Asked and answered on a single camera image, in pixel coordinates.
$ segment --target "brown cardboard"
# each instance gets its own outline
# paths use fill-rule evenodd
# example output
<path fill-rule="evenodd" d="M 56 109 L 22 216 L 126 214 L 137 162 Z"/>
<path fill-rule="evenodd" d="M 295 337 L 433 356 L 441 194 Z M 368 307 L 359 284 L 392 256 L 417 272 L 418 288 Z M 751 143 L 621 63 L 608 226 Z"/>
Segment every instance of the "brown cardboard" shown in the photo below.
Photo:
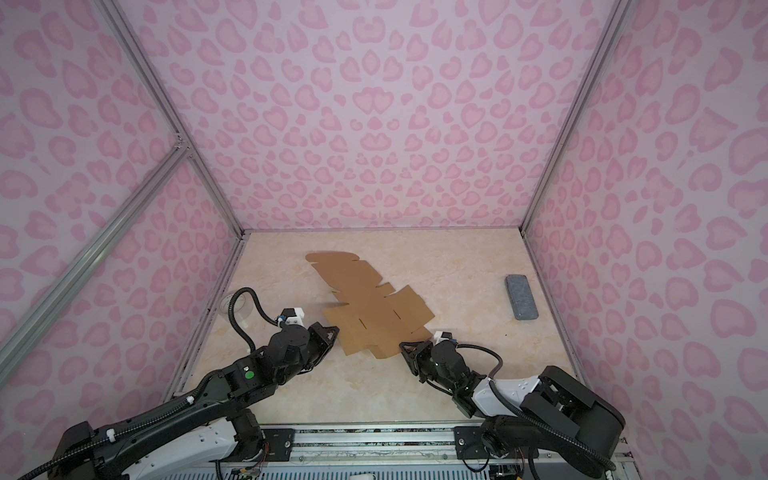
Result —
<path fill-rule="evenodd" d="M 424 325 L 435 314 L 410 286 L 395 288 L 370 263 L 354 253 L 310 253 L 306 260 L 333 289 L 342 306 L 323 310 L 340 328 L 339 342 L 352 355 L 368 349 L 377 359 L 400 353 L 401 342 L 421 342 L 432 334 Z"/>

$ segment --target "pink heart pattern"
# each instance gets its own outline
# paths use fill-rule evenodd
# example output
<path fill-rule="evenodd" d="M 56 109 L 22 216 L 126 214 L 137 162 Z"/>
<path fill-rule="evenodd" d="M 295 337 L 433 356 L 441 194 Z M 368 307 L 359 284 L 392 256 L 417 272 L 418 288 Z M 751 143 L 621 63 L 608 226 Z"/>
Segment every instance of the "pink heart pattern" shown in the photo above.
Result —
<path fill-rule="evenodd" d="M 50 459 L 70 425 L 96 427 L 159 403 L 233 237 L 182 164 L 0 391 L 0 458 L 22 452 L 0 466 L 4 477 Z"/>
<path fill-rule="evenodd" d="M 174 143 L 88 2 L 6 3 L 0 343 Z"/>
<path fill-rule="evenodd" d="M 122 6 L 240 222 L 312 229 L 518 226 L 612 2 L 209 3 Z"/>
<path fill-rule="evenodd" d="M 641 1 L 533 224 L 644 478 L 768 476 L 766 13 Z"/>

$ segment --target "gray eraser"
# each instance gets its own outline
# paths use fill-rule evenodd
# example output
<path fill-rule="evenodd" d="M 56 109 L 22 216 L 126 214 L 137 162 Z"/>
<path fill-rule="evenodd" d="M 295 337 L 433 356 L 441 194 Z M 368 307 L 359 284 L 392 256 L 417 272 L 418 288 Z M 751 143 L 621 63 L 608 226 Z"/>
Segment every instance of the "gray eraser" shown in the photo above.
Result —
<path fill-rule="evenodd" d="M 533 320 L 538 318 L 536 302 L 528 278 L 525 275 L 508 275 L 505 279 L 512 312 L 518 320 Z"/>

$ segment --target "flattened cardboard box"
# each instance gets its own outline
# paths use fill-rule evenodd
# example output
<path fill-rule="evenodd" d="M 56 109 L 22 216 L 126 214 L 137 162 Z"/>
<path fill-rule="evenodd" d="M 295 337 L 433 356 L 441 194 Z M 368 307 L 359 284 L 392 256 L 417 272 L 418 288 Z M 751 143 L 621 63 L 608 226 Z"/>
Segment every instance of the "flattened cardboard box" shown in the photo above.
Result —
<path fill-rule="evenodd" d="M 421 342 L 432 334 L 424 325 L 435 314 L 410 286 L 395 288 L 370 263 L 354 253 L 310 253 L 306 260 L 333 289 L 342 306 L 323 310 L 331 325 L 340 328 L 346 355 L 368 349 L 377 359 L 400 353 L 401 342 Z"/>

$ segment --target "pink leopard print wallpaper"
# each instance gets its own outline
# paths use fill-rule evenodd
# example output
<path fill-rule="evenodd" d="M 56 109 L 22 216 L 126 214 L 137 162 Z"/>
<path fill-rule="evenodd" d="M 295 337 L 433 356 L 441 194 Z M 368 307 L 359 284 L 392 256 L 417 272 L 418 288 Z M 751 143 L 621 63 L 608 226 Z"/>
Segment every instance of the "pink leopard print wallpaper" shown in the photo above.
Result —
<path fill-rule="evenodd" d="M 611 0 L 125 0 L 245 227 L 518 226 Z"/>
<path fill-rule="evenodd" d="M 88 0 L 0 5 L 0 344 L 175 143 Z"/>
<path fill-rule="evenodd" d="M 232 245 L 182 164 L 0 391 L 0 476 L 48 461 L 75 423 L 159 404 Z"/>
<path fill-rule="evenodd" d="M 768 476 L 768 2 L 643 0 L 532 243 L 647 480 Z"/>

